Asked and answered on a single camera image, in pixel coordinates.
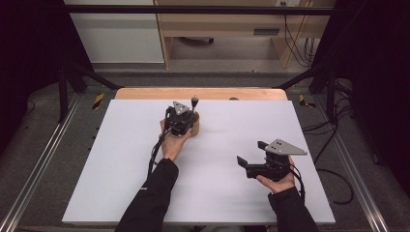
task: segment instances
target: white board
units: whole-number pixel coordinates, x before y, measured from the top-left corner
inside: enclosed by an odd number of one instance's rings
[[[180,100],[190,105],[190,101]],[[66,223],[116,224],[146,180],[160,120],[172,100],[113,100],[63,217]],[[199,135],[176,160],[179,178],[164,222],[169,224],[267,224],[276,222],[269,190],[237,164],[263,163],[257,141],[280,138],[308,151],[291,101],[200,101]],[[293,156],[317,223],[334,223],[310,154]]]

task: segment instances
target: metal frame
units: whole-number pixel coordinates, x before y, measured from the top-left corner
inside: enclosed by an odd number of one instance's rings
[[[345,15],[353,10],[299,7],[47,5],[50,11],[76,14],[207,14],[207,15]]]
[[[45,170],[47,169],[47,166],[51,161],[54,152],[61,141],[61,138],[63,137],[70,121],[72,120],[72,117],[78,107],[80,100],[81,94],[74,94],[74,98],[72,99],[67,117],[63,122],[57,125],[53,135],[51,135],[51,138],[45,146],[42,155],[40,156],[36,166],[30,174],[30,177],[27,179],[24,187],[15,200],[14,205],[1,221],[0,232],[13,232],[17,227],[17,224],[21,219],[21,216],[23,215],[28,203],[30,202],[31,197],[36,191],[36,188],[39,185],[39,182],[42,179],[42,176],[45,173]]]

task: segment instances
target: wire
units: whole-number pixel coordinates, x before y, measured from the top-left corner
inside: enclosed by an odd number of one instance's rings
[[[350,191],[350,197],[349,197],[349,199],[346,200],[346,201],[335,201],[335,200],[330,199],[333,203],[338,204],[338,205],[347,205],[347,204],[349,204],[350,202],[353,201],[353,198],[354,198],[354,196],[355,196],[355,193],[354,193],[354,190],[353,190],[352,185],[349,183],[349,181],[346,180],[346,178],[344,178],[344,177],[342,177],[340,174],[338,174],[338,173],[336,173],[336,172],[334,172],[334,171],[328,170],[328,169],[316,168],[316,171],[328,172],[328,173],[331,173],[331,174],[333,174],[333,175],[336,175],[336,176],[338,176],[341,180],[343,180],[344,183],[346,183],[346,185],[349,187],[349,191]]]
[[[304,182],[302,181],[301,172],[299,171],[299,169],[298,169],[295,165],[293,165],[293,164],[289,164],[289,165],[290,165],[290,166],[293,166],[293,168],[295,168],[295,169],[298,171],[298,174],[296,174],[296,172],[295,172],[294,170],[292,170],[291,168],[289,168],[289,171],[293,174],[293,176],[296,177],[296,179],[298,179],[299,183],[301,184],[301,190],[299,191],[299,193],[301,194],[301,198],[302,198],[302,200],[303,200],[304,203],[305,203],[305,195],[306,195],[306,192],[305,192]]]
[[[31,107],[30,110],[28,110],[28,111],[24,114],[24,116],[27,116],[27,115],[31,114],[31,112],[33,112],[33,110],[36,108],[36,104],[35,104],[33,101],[30,101],[30,100],[29,100],[29,101],[27,101],[27,102],[32,103],[33,106]]]
[[[289,28],[287,27],[286,15],[284,15],[283,17],[284,17],[284,28],[285,28],[285,31],[284,31],[284,40],[286,41],[287,47],[289,47],[290,51],[292,52],[293,56],[295,57],[295,59],[296,59],[296,61],[298,62],[299,65],[301,65],[301,66],[303,66],[303,67],[308,67],[308,63],[302,58],[302,55],[301,55],[301,53],[299,52],[298,47],[296,46],[296,42],[295,42],[295,40],[293,40],[292,34],[290,33]],[[289,32],[289,36],[290,36],[290,38],[291,38],[291,40],[292,40],[292,42],[293,42],[293,45],[294,45],[295,48],[296,48],[296,51],[298,52],[300,58],[302,59],[302,61],[303,61],[305,64],[301,64],[301,62],[300,62],[299,59],[298,59],[298,56],[297,56],[297,55],[295,54],[295,52],[293,51],[293,48],[290,47],[289,42],[287,41],[287,38],[286,38],[286,35],[287,35],[288,32]]]
[[[153,150],[151,151],[151,158],[150,158],[150,162],[148,164],[148,175],[147,178],[149,176],[151,176],[152,172],[153,172],[153,167],[154,164],[158,165],[158,163],[155,161],[155,158],[157,157],[157,153],[158,150],[160,149],[160,146],[162,145],[163,141],[165,140],[166,136],[171,132],[171,130],[163,130],[162,134],[160,136],[160,138],[158,139],[158,142],[156,143],[156,145],[154,145]]]

